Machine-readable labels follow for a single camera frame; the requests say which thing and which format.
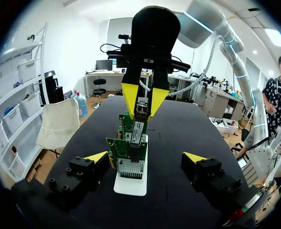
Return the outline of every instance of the label sticker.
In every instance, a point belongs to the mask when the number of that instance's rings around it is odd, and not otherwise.
[[[133,133],[132,133],[132,139],[131,139],[132,143],[136,143],[136,144],[140,143],[144,125],[145,125],[145,123],[135,121]]]

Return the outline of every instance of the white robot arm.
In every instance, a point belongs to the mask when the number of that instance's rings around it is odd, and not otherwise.
[[[192,0],[186,12],[175,12],[175,14],[181,24],[178,39],[191,48],[199,47],[212,33],[223,37],[224,42],[219,43],[219,48],[234,70],[243,93],[244,104],[246,107],[255,108],[253,145],[256,147],[247,152],[250,161],[243,173],[248,184],[252,184],[257,179],[268,184],[275,176],[281,176],[281,155],[276,156],[277,154],[274,153],[281,138],[281,131],[278,134],[280,136],[277,136],[271,146],[264,141],[269,134],[262,92],[259,88],[250,88],[249,75],[243,61],[237,55],[244,50],[241,39],[228,24],[224,14],[209,0]]]
[[[250,78],[243,61],[237,53],[244,50],[241,39],[228,24],[223,13],[215,9],[209,0],[193,0],[186,12],[175,13],[181,23],[178,39],[191,48],[199,47],[212,33],[224,39],[219,47],[234,69],[243,93],[246,107],[254,106],[254,145],[268,137],[268,127],[262,93],[259,88],[250,88]],[[256,149],[265,148],[265,143]]]

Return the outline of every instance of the ceiling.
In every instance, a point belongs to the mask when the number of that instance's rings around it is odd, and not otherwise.
[[[92,20],[103,21],[133,17],[148,5],[159,5],[172,11],[183,12],[191,0],[57,0],[57,2]],[[272,44],[264,28],[277,29],[279,26],[265,12],[249,11],[248,9],[258,7],[251,0],[211,0],[211,2],[223,12],[243,41],[245,50],[240,54],[248,57],[268,78],[277,76],[281,47]]]

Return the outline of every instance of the green circuit board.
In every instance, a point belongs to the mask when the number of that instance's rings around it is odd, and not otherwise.
[[[136,136],[132,137],[133,120],[128,112],[119,114],[122,126],[118,128],[118,139],[106,138],[107,144],[110,146],[109,158],[113,168],[118,170],[121,177],[141,179],[144,171],[146,159],[146,129],[147,122],[143,123],[142,132],[138,132],[137,138],[140,139],[140,144],[133,143]],[[131,161],[130,151],[139,154],[139,161]]]
[[[133,131],[133,119],[130,118],[130,115],[128,112],[125,114],[119,114],[119,120],[121,120],[121,126],[119,127],[119,132],[121,133],[121,138],[127,141],[131,141],[132,137],[132,131]],[[144,127],[141,134],[141,142],[146,141],[146,129],[147,129],[147,122],[144,123]]]

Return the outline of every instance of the lab bench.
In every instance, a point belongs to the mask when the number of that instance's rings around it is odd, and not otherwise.
[[[225,113],[227,106],[233,108],[232,113]],[[241,118],[244,103],[224,91],[207,88],[202,111],[207,117],[227,118],[238,121]]]

